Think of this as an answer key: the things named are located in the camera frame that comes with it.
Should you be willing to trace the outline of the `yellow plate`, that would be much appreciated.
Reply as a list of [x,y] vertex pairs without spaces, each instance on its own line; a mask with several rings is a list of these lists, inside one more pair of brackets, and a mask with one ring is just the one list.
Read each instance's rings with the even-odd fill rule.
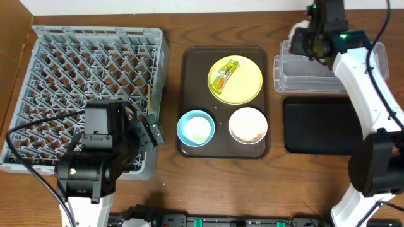
[[208,73],[210,84],[219,69],[229,60],[238,61],[240,66],[231,75],[221,94],[215,93],[210,87],[211,94],[219,101],[229,105],[241,105],[253,100],[263,87],[263,73],[258,65],[247,57],[229,55],[214,63]]

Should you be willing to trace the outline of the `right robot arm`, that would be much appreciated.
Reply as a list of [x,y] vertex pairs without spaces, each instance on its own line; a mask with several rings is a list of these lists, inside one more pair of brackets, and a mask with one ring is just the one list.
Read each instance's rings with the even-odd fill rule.
[[318,61],[342,82],[359,118],[363,142],[348,162],[351,184],[330,211],[331,226],[365,226],[403,193],[403,110],[376,67],[363,30],[349,30],[343,1],[315,0],[309,21],[290,31],[289,51]]

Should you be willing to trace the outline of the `green snack wrapper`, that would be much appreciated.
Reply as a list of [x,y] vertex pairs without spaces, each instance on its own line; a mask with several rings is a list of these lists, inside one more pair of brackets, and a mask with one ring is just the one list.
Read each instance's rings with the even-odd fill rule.
[[218,70],[213,81],[210,83],[211,90],[218,95],[222,94],[227,81],[239,66],[239,61],[230,59],[228,63]]

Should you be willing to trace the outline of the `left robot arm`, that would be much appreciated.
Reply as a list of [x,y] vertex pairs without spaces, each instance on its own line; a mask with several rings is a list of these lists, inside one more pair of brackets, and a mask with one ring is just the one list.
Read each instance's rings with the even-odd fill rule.
[[117,179],[137,155],[164,143],[157,118],[138,120],[135,112],[122,100],[85,106],[85,130],[55,167],[63,226],[106,226]]

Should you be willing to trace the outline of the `white bowl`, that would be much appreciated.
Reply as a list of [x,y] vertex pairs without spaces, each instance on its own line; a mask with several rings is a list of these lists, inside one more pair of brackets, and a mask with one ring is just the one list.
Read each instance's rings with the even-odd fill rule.
[[268,132],[266,117],[256,108],[243,107],[229,118],[230,135],[239,143],[252,145],[264,139]]

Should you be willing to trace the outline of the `light blue bowl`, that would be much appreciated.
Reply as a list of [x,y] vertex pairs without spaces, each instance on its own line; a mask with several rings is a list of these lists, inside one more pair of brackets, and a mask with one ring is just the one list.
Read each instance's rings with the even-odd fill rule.
[[191,110],[180,117],[176,129],[180,142],[196,148],[204,146],[213,138],[215,122],[207,112]]

